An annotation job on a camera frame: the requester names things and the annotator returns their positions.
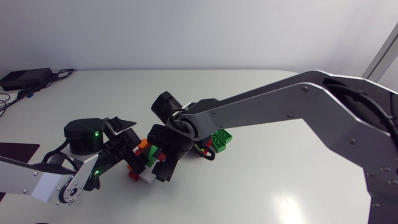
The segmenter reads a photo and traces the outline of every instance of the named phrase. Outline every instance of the white tabletop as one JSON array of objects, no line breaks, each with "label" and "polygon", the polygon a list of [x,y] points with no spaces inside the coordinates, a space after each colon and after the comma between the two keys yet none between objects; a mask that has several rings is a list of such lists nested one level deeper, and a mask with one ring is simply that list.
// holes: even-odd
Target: white tabletop
[{"label": "white tabletop", "polygon": [[[275,70],[76,72],[10,107],[0,118],[0,142],[40,144],[33,164],[61,145],[63,127],[74,119],[119,116],[137,122],[135,132],[146,138],[153,124],[161,124],[150,106],[165,90],[184,105],[223,100],[292,75]],[[188,154],[170,182],[133,182],[122,161],[100,177],[101,189],[84,192],[72,206],[7,194],[0,222],[367,223],[370,196],[362,169],[328,150],[303,121],[227,131],[233,140],[214,161]]]}]

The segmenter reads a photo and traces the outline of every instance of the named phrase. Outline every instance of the cable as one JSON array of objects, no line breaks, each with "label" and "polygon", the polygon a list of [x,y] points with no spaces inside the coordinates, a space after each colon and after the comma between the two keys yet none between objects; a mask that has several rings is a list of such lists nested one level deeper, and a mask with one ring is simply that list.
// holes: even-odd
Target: cable
[{"label": "cable", "polygon": [[7,96],[7,99],[0,100],[0,103],[4,103],[4,106],[0,106],[0,111],[1,111],[0,118],[1,118],[1,116],[4,114],[4,112],[6,112],[7,100],[11,99],[11,96],[8,93],[0,93],[0,95]]},{"label": "cable", "polygon": [[76,71],[75,69],[62,69],[61,71],[59,71],[57,73],[53,73],[53,75],[48,80],[46,80],[45,82],[43,82],[39,86],[19,91],[18,95],[17,95],[17,98],[14,101],[12,101],[10,103],[5,103],[4,106],[0,107],[0,112],[1,112],[0,117],[4,114],[4,112],[6,112],[6,109],[8,107],[12,106],[13,104],[17,103],[21,99],[25,98],[27,95],[35,93],[37,91],[40,91],[40,90],[42,90],[44,88],[47,88],[51,84],[53,84],[54,82],[59,81],[59,80],[63,80],[65,78],[69,77],[75,71]]},{"label": "cable", "polygon": [[361,102],[364,106],[369,108],[385,125],[388,132],[390,133],[392,142],[394,143],[396,149],[398,150],[398,129],[394,122],[394,117],[388,115],[374,100],[367,96],[367,94],[353,90],[343,85],[329,84],[326,85],[332,91],[337,93],[342,93],[352,97],[354,101]]},{"label": "cable", "polygon": [[58,154],[61,152],[62,149],[64,149],[67,145],[69,144],[69,141],[66,139],[65,142],[62,143],[58,148],[56,148],[54,151],[48,152],[42,162],[46,163],[52,156]]},{"label": "cable", "polygon": [[64,158],[73,166],[73,168],[74,168],[76,171],[79,170],[79,167],[76,165],[76,163],[73,162],[67,155],[65,155],[65,154],[62,153],[62,152],[59,152],[59,153],[57,153],[57,154],[60,155],[60,156],[62,156],[62,157],[64,157]]}]

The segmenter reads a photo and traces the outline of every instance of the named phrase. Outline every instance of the screw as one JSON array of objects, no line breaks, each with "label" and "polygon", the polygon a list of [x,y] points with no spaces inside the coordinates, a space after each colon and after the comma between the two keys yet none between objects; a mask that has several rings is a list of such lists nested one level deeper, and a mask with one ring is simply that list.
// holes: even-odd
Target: screw
[{"label": "screw", "polygon": [[356,140],[355,139],[349,139],[348,140],[348,144],[355,145],[356,144]]},{"label": "screw", "polygon": [[390,172],[391,168],[388,167],[388,166],[382,166],[382,167],[380,167],[380,170],[383,171],[383,172]]},{"label": "screw", "polygon": [[388,181],[388,183],[391,184],[391,185],[398,185],[398,180],[390,179],[390,180]]},{"label": "screw", "polygon": [[308,86],[303,86],[303,87],[301,88],[301,90],[304,91],[304,92],[308,92]]}]

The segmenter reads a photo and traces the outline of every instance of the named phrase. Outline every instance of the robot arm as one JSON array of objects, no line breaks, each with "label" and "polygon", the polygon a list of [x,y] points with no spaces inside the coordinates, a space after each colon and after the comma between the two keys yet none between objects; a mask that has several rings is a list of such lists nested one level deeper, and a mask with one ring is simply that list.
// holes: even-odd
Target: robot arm
[{"label": "robot arm", "polygon": [[[122,160],[142,172],[148,161],[132,151],[141,141],[130,128],[134,124],[118,117],[79,119],[65,126],[67,140],[39,164],[0,157],[0,192],[30,195],[53,205],[71,205],[83,190],[99,189],[99,176]],[[109,139],[106,143],[103,134]],[[73,170],[63,166],[65,159]]]},{"label": "robot arm", "polygon": [[185,108],[165,92],[152,110],[195,142],[223,128],[303,119],[327,148],[364,169],[372,196],[369,223],[398,222],[398,95],[373,82],[307,72]]}]

